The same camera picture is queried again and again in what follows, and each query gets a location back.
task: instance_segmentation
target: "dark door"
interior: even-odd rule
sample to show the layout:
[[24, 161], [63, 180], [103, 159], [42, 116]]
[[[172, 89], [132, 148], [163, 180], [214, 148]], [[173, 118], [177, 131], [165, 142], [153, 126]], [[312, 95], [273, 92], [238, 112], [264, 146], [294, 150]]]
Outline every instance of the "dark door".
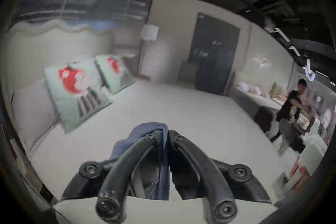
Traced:
[[196, 89], [222, 95], [235, 56], [239, 29], [198, 13], [188, 61], [199, 65]]

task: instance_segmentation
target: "white bed sheet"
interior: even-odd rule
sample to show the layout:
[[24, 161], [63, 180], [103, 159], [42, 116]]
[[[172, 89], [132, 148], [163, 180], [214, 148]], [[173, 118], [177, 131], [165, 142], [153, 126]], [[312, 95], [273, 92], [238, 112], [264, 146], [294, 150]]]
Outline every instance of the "white bed sheet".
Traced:
[[270, 99], [266, 99], [265, 97], [258, 96], [258, 95], [251, 94], [251, 93], [248, 93], [246, 91], [243, 91], [242, 89], [240, 89], [238, 87], [236, 89], [239, 90], [239, 91], [241, 91], [245, 95], [247, 95], [252, 101], [254, 101], [259, 106], [271, 107], [273, 109], [278, 109], [278, 110], [280, 110], [282, 108], [282, 105], [276, 103], [271, 98]]
[[58, 199], [83, 162], [110, 157], [120, 139], [144, 122], [162, 122], [199, 146], [209, 157], [249, 166], [277, 201], [272, 183], [284, 171], [259, 126], [232, 99], [179, 86], [138, 81], [114, 96], [114, 103], [71, 134], [57, 125], [31, 164]]

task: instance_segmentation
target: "towel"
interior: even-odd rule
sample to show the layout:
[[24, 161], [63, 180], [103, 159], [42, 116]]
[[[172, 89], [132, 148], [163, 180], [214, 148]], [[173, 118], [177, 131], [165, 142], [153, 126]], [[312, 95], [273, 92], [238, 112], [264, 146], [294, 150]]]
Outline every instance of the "towel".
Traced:
[[137, 142], [147, 134], [153, 133], [156, 130], [163, 131], [163, 160], [159, 176], [159, 187], [154, 192], [152, 198], [155, 200], [169, 200], [170, 171], [167, 144], [168, 127], [166, 124], [158, 122], [148, 122], [135, 127], [127, 139], [123, 139], [115, 143], [110, 159], [120, 157], [135, 142]]

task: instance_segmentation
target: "black t-shirt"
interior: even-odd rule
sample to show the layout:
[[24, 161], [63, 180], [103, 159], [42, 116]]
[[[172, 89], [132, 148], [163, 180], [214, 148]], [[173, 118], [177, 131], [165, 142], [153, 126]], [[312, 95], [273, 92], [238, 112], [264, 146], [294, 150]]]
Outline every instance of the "black t-shirt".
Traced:
[[297, 91], [291, 91], [291, 93], [288, 95], [288, 98], [286, 100], [286, 102], [283, 104], [282, 108], [279, 110], [277, 116], [276, 116], [276, 121], [280, 121], [283, 118], [287, 118], [290, 119], [291, 115], [291, 109], [293, 107], [293, 109], [296, 109], [296, 111], [293, 110], [293, 112], [295, 112], [294, 117], [297, 119], [299, 117], [299, 113], [300, 113], [300, 109], [298, 109], [296, 106], [293, 106], [290, 103], [290, 100], [295, 99], [297, 101], [300, 102], [301, 104], [301, 100], [299, 99], [298, 96], [298, 92]]

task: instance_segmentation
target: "printed pillow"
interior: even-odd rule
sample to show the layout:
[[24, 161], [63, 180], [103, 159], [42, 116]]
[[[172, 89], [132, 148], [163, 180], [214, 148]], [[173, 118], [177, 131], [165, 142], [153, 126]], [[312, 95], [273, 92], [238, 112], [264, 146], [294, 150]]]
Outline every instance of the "printed pillow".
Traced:
[[121, 56], [97, 55], [95, 61], [103, 79], [113, 94], [135, 82]]
[[67, 133], [111, 104], [93, 59], [47, 67], [44, 73]]

